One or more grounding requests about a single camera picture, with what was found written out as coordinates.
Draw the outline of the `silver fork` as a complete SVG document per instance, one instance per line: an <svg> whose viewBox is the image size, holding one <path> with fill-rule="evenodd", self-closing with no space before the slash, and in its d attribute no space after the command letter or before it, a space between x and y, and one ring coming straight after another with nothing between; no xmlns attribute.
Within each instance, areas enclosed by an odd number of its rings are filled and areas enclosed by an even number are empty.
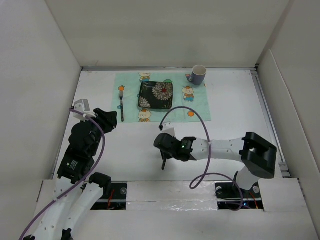
<svg viewBox="0 0 320 240"><path fill-rule="evenodd" d="M124 97L124 91L119 92L119 99L120 99L120 112L121 112L121 121L124 122L124 105L123 105L123 97Z"/></svg>

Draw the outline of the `black floral square plate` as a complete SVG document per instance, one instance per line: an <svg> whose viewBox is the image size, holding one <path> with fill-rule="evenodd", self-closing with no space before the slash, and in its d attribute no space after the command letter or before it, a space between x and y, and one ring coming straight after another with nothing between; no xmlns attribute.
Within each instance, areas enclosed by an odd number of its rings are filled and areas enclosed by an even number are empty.
<svg viewBox="0 0 320 240"><path fill-rule="evenodd" d="M169 110L173 106L172 82L144 81L140 85L138 106L143 109Z"/></svg>

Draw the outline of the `green cartoon placemat cloth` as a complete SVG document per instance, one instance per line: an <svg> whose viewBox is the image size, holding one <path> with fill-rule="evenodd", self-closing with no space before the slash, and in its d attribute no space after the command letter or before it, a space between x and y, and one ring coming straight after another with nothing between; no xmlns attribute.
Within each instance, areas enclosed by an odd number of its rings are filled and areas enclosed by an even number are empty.
<svg viewBox="0 0 320 240"><path fill-rule="evenodd" d="M211 121L206 84L186 72L124 72L115 75L111 108L120 123Z"/></svg>

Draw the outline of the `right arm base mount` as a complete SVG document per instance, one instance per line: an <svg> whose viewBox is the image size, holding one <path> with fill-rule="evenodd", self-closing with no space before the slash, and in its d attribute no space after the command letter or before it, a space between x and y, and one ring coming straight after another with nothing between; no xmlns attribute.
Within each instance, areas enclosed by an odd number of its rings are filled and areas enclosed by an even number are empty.
<svg viewBox="0 0 320 240"><path fill-rule="evenodd" d="M231 181L215 181L215 196L217 198L218 210L237 210L241 205L239 190ZM256 182L250 190L241 190L243 200L241 209L263 210L260 186Z"/></svg>

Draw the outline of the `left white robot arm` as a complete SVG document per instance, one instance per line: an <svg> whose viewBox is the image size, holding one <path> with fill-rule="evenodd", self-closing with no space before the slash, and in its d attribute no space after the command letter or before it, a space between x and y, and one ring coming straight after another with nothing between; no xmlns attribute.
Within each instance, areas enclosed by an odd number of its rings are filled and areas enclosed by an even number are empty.
<svg viewBox="0 0 320 240"><path fill-rule="evenodd" d="M98 148L105 148L106 134L117 127L117 112L99 108L89 112L75 106L70 112L80 122L71 129L52 201L31 220L21 240L71 240L76 225L96 201L111 194L111 177L93 172L99 163L94 156ZM37 229L26 235L37 219L41 219Z"/></svg>

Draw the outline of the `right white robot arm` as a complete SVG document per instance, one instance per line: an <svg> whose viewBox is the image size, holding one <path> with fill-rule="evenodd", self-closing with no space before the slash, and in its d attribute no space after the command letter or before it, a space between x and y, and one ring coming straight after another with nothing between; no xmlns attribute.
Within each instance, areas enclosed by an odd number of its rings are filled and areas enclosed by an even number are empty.
<svg viewBox="0 0 320 240"><path fill-rule="evenodd" d="M169 133L161 133L153 145L160 150L164 161L219 159L243 163L231 184L231 191L237 197L247 194L258 180L275 177L277 148L254 132L247 132L242 138L210 141L191 136L178 140Z"/></svg>

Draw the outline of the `purple mug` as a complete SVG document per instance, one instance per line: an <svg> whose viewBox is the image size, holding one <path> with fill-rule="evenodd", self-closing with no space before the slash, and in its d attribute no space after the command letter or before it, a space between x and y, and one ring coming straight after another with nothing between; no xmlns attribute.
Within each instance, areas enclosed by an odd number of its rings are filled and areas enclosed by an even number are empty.
<svg viewBox="0 0 320 240"><path fill-rule="evenodd" d="M186 78L190 83L200 86L205 80L206 74L207 69L203 65L195 65L192 68L191 74Z"/></svg>

